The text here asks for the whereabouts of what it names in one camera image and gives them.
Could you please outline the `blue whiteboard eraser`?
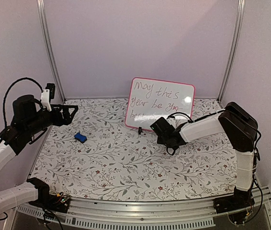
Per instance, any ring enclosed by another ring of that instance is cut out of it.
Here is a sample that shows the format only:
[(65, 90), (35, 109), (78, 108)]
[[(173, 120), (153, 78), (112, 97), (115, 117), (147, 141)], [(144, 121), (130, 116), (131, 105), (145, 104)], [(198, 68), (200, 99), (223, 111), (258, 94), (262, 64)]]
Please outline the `blue whiteboard eraser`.
[(79, 132), (74, 135), (74, 139), (79, 141), (80, 143), (85, 143), (87, 141), (87, 137)]

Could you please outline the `pink framed whiteboard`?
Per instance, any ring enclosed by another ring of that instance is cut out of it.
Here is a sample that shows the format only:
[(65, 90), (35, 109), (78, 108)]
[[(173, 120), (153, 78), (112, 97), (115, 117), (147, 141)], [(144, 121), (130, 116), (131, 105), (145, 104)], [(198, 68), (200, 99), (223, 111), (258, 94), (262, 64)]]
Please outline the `pink framed whiteboard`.
[(192, 115), (194, 97), (191, 84), (136, 77), (131, 83), (124, 123), (150, 131), (160, 117), (175, 112), (182, 112), (176, 119), (185, 122)]

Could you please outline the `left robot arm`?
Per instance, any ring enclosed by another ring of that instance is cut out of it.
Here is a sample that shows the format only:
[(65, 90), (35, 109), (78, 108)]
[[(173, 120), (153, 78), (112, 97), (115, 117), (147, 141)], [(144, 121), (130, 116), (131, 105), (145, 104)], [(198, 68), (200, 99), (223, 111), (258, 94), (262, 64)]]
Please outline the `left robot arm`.
[[(76, 105), (50, 104), (33, 95), (23, 95), (13, 103), (14, 116), (11, 124), (0, 132), (0, 171), (28, 145), (35, 142), (37, 133), (43, 135), (50, 126), (71, 124), (78, 111)], [(53, 204), (49, 185), (40, 179), (32, 178), (25, 183), (0, 191), (0, 215), (27, 202), (36, 202), (42, 208)]]

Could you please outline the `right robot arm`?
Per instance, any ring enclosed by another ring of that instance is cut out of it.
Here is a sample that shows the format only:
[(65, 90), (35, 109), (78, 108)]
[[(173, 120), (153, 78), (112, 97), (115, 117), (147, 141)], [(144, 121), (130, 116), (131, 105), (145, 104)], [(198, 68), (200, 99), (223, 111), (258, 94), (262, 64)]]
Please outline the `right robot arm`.
[(261, 138), (257, 121), (235, 102), (212, 114), (188, 119), (177, 127), (173, 125), (175, 115), (160, 117), (150, 126), (158, 137), (157, 143), (171, 150), (171, 155), (182, 145), (219, 133), (226, 134), (235, 150), (237, 180), (234, 193), (214, 200), (216, 212), (225, 213), (254, 205), (252, 189), (258, 184), (255, 171), (260, 160), (257, 143)]

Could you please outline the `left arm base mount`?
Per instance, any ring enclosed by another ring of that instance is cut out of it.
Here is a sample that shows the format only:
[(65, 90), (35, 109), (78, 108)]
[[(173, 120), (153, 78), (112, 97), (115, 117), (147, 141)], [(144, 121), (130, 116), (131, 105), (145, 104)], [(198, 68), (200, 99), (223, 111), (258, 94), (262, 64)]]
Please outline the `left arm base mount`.
[(32, 206), (49, 209), (54, 212), (67, 213), (70, 204), (70, 195), (60, 192), (56, 195), (50, 194), (48, 190), (38, 191), (38, 198), (30, 201)]

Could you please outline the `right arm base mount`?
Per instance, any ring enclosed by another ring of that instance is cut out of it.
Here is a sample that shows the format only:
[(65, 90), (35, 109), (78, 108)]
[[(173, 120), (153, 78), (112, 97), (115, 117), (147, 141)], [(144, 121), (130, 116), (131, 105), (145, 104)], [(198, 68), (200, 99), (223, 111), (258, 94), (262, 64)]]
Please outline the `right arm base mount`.
[(230, 195), (213, 200), (217, 214), (227, 213), (229, 221), (234, 225), (244, 225), (253, 212), (255, 201), (252, 196)]

